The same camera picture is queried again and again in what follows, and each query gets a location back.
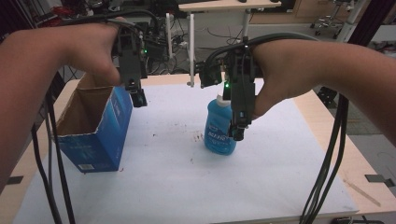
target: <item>blue cardboard box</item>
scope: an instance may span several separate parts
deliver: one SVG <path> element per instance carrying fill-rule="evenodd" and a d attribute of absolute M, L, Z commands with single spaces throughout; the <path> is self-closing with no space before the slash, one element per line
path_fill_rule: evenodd
<path fill-rule="evenodd" d="M 123 87 L 84 76 L 57 122 L 61 151 L 82 173 L 117 171 L 132 109 Z"/>

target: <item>blue bottle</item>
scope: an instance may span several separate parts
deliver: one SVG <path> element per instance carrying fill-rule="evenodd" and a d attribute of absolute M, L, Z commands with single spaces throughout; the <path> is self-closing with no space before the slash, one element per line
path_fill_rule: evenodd
<path fill-rule="evenodd" d="M 220 155 L 230 155 L 236 142 L 228 137 L 228 128 L 232 118 L 230 101 L 224 101 L 222 95 L 207 106 L 208 114 L 205 126 L 205 146 Z"/>

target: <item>table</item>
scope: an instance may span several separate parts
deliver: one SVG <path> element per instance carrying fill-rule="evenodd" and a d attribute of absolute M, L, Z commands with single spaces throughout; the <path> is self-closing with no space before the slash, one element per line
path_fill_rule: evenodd
<path fill-rule="evenodd" d="M 203 27 L 224 24 L 243 25 L 242 36 L 248 36 L 248 22 L 252 8 L 279 7 L 280 5 L 280 1 L 273 3 L 270 0 L 247 0 L 246 3 L 240 3 L 237 0 L 219 0 L 179 5 L 181 11 L 189 14 L 190 85 L 194 86 L 194 29 L 199 26 L 197 22 L 200 22 Z"/>
<path fill-rule="evenodd" d="M 142 80 L 143 87 L 147 85 L 169 85 L 184 83 L 187 75 L 149 77 Z M 69 82 L 61 96 L 55 103 L 55 113 L 59 117 L 67 103 L 77 81 Z M 320 146 L 325 149 L 330 138 L 332 127 L 332 115 L 321 104 L 318 97 L 311 91 L 294 99 L 300 109 L 313 135 Z M 47 153 L 46 130 L 44 125 L 38 131 L 42 157 Z M 13 172 L 15 175 L 23 175 L 19 185 L 6 186 L 0 197 L 0 219 L 2 223 L 11 223 L 18 212 L 24 193 L 28 188 L 36 172 L 32 146 L 29 146 L 21 157 L 21 160 Z M 347 192 L 359 208 L 357 215 L 378 214 L 396 211 L 396 200 L 384 184 L 368 183 L 364 177 L 367 174 L 375 174 L 373 168 L 360 154 L 359 150 L 346 140 L 346 152 L 343 163 L 338 172 L 341 180 L 345 183 Z"/>

